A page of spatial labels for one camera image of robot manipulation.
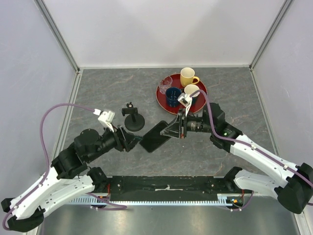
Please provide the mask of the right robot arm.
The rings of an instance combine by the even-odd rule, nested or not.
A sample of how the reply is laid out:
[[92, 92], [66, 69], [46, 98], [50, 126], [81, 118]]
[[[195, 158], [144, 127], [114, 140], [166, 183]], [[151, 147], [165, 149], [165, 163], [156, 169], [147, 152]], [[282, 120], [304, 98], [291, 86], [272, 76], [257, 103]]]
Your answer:
[[264, 174], [254, 174], [233, 167], [226, 175], [224, 187], [234, 193], [247, 189], [270, 196], [287, 210], [300, 214], [313, 196], [313, 168], [284, 160], [252, 141], [242, 131], [225, 121], [225, 113], [217, 103], [205, 107], [202, 116], [186, 115], [180, 109], [177, 116], [160, 134], [183, 139], [188, 132], [210, 133], [210, 140], [219, 149], [251, 163]]

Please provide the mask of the black phone stand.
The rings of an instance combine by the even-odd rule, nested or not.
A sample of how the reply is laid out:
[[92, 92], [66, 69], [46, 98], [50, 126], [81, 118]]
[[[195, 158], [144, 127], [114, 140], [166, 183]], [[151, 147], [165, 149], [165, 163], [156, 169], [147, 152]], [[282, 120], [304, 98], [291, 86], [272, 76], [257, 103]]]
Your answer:
[[121, 113], [125, 118], [124, 125], [131, 132], [140, 131], [145, 125], [143, 115], [138, 113], [138, 109], [129, 102], [126, 108], [122, 108]]

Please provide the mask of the black smartphone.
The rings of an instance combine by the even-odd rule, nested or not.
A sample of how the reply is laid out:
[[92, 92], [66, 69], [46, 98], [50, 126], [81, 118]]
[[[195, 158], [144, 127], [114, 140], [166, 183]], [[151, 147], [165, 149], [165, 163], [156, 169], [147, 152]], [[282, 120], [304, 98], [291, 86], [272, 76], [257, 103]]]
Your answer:
[[168, 126], [166, 121], [160, 121], [150, 131], [148, 131], [139, 142], [139, 144], [148, 152], [152, 153], [164, 143], [166, 143], [170, 137], [163, 136], [160, 132]]

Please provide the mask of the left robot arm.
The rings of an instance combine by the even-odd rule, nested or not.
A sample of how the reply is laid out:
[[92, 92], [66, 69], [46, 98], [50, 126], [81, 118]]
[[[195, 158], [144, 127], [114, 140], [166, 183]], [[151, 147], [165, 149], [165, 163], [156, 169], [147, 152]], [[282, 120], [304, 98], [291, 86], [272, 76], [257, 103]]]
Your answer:
[[83, 194], [108, 191], [110, 182], [103, 170], [89, 168], [88, 164], [112, 149], [129, 152], [141, 139], [123, 127], [105, 128], [102, 135], [94, 129], [83, 130], [28, 190], [16, 198], [2, 200], [1, 206], [6, 212], [3, 228], [29, 232], [70, 200]]

